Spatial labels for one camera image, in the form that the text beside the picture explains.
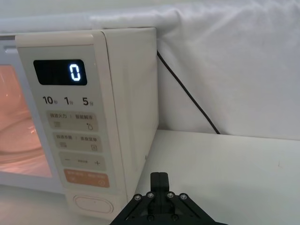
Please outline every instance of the black power cord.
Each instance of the black power cord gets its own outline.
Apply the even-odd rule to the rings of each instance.
[[[203,116],[206,118],[206,120],[210,123],[210,125],[215,130],[215,132],[219,135],[220,134],[219,130],[216,128],[216,126],[213,124],[213,122],[208,117],[208,115],[205,113],[205,111],[201,108],[201,106],[199,106],[199,104],[196,102],[196,100],[194,99],[194,97],[191,95],[191,93],[189,93],[189,91],[187,90],[187,88],[183,85],[183,83],[181,82],[181,80],[173,72],[173,70],[169,67],[169,65],[166,63],[166,61],[164,60],[164,58],[161,56],[161,54],[159,52],[157,52],[157,56],[159,57],[159,59],[161,60],[161,62],[163,63],[163,65],[167,68],[167,70],[170,72],[170,74],[172,74],[172,76],[175,78],[175,80],[179,83],[179,85],[182,87],[182,89],[186,92],[186,94],[192,100],[192,102],[195,104],[195,106],[200,110],[200,112],[203,114]]]

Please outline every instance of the orange button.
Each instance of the orange button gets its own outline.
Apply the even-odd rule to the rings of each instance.
[[[105,173],[68,169],[65,169],[64,173],[67,181],[70,183],[109,188],[108,176]]]

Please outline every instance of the button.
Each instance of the button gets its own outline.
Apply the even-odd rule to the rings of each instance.
[[[109,179],[105,173],[69,169],[65,169],[64,173],[69,183],[109,188]]]
[[[73,200],[75,204],[82,210],[100,213],[112,213],[113,211],[113,205],[108,200],[103,198],[76,195]]]
[[[92,112],[49,110],[46,114],[53,129],[98,131],[97,118]]]
[[[76,151],[102,152],[98,135],[54,132],[54,141],[59,149]]]
[[[105,171],[105,159],[103,156],[60,152],[61,164],[65,167],[75,167],[88,170]]]

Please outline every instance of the digital display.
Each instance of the digital display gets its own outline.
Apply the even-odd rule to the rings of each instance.
[[[82,60],[35,60],[37,79],[42,85],[86,85]]]

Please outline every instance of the microwave door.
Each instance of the microwave door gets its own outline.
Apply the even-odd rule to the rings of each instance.
[[[0,39],[0,184],[62,193],[13,37]]]

